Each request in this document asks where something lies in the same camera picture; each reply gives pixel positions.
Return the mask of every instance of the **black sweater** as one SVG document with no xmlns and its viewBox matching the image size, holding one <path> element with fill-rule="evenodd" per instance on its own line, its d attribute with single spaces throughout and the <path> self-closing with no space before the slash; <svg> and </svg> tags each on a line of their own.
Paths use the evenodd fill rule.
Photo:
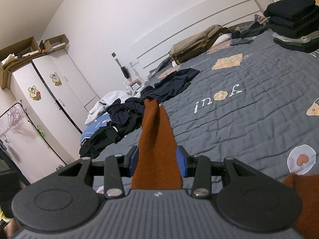
<svg viewBox="0 0 319 239">
<path fill-rule="evenodd" d="M 312 11 L 315 0 L 282 0 L 271 3 L 264 11 L 266 17 L 280 16 L 287 20 L 297 20 Z"/>
</svg>

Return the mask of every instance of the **stack of folded clothes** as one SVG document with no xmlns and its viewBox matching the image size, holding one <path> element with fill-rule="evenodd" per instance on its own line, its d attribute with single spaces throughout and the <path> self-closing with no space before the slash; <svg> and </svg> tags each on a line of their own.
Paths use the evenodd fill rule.
<svg viewBox="0 0 319 239">
<path fill-rule="evenodd" d="M 319 6 L 315 0 L 282 0 L 264 11 L 274 42 L 284 48 L 311 53 L 319 48 Z"/>
</svg>

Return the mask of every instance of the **quilted blanket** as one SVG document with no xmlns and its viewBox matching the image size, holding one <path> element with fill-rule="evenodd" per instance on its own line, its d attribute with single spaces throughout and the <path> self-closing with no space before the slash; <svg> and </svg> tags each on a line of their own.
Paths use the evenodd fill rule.
<svg viewBox="0 0 319 239">
<path fill-rule="evenodd" d="M 181 94 L 163 103 L 178 145 L 212 161 L 232 156 L 282 181 L 290 172 L 318 173 L 319 51 L 291 51 L 273 42 L 272 31 L 251 44 L 227 41 L 180 65 L 201 71 Z M 146 85 L 172 71 L 170 64 Z M 126 154 L 141 129 L 109 145 L 96 159 Z M 183 181 L 190 189 L 192 178 Z M 125 190 L 130 179 L 123 178 Z M 103 185 L 96 177 L 94 188 Z M 213 192 L 222 188 L 212 177 Z"/>
</svg>

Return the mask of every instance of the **blue gripper pad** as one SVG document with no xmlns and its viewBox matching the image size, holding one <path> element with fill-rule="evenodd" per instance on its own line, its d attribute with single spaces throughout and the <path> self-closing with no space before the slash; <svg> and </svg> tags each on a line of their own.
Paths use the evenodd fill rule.
<svg viewBox="0 0 319 239">
<path fill-rule="evenodd" d="M 186 158 L 179 147 L 176 147 L 176 160 L 182 177 L 187 177 Z"/>
<path fill-rule="evenodd" d="M 138 165 L 138 157 L 139 157 L 138 146 L 132 146 L 128 154 L 131 154 L 129 170 L 130 170 L 130 176 L 132 177 Z"/>
</svg>

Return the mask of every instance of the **brown towel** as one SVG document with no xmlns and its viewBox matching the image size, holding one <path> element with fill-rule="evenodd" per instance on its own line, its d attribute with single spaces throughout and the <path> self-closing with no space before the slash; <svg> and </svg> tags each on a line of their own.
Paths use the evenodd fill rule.
<svg viewBox="0 0 319 239">
<path fill-rule="evenodd" d="M 283 184 L 293 188 L 302 199 L 302 212 L 295 229 L 307 239 L 319 238 L 319 175 L 289 174 Z"/>
<path fill-rule="evenodd" d="M 181 189 L 176 142 L 166 111 L 157 100 L 146 99 L 145 106 L 132 189 Z"/>
</svg>

